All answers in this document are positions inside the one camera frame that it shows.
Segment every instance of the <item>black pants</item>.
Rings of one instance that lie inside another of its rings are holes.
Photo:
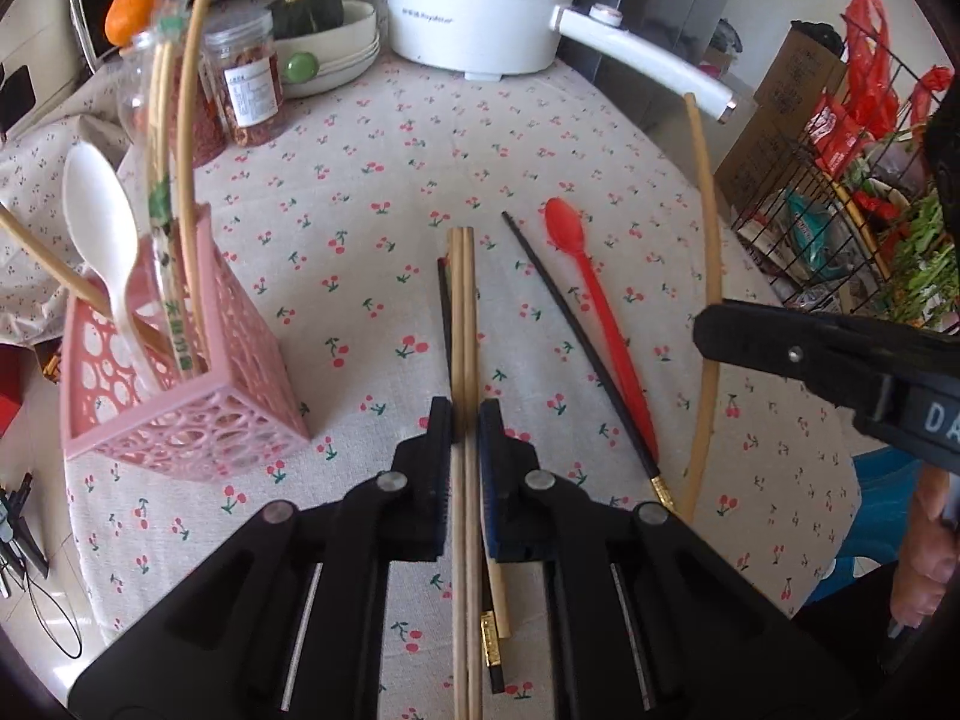
[[[793,618],[850,672],[864,700],[884,682],[877,656],[890,622],[895,570],[896,562],[883,565],[822,601],[803,607]]]

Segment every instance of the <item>orange fruit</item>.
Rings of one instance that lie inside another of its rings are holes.
[[[150,26],[156,0],[113,0],[104,22],[104,34],[114,46],[126,46],[131,37]]]

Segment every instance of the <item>pink utensil holder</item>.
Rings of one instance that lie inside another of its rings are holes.
[[[181,381],[172,361],[147,356],[164,391],[142,400],[112,322],[70,296],[61,369],[66,459],[100,452],[176,479],[209,481],[308,445],[277,339],[213,242],[210,214],[197,224],[208,371]],[[144,316],[152,277],[140,265],[130,305]]]

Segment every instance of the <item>human hand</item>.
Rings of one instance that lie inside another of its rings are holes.
[[[957,536],[940,520],[949,487],[947,471],[923,464],[910,498],[890,613],[896,622],[911,628],[937,610],[960,560]]]

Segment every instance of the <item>plastic jar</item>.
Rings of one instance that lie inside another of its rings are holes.
[[[262,146],[283,131],[283,90],[274,16],[254,9],[210,20],[203,45],[237,146]]]
[[[120,124],[131,141],[138,143],[146,138],[147,93],[150,88],[150,73],[154,61],[155,34],[144,31],[133,36],[131,45],[121,50],[123,70],[117,81],[117,114]],[[179,100],[179,84],[184,60],[176,57],[173,69],[172,105],[168,133],[170,148],[176,143],[176,105]],[[197,93],[193,106],[193,167],[200,167],[220,156],[227,147],[227,134],[217,109],[213,83],[203,61],[197,74]]]

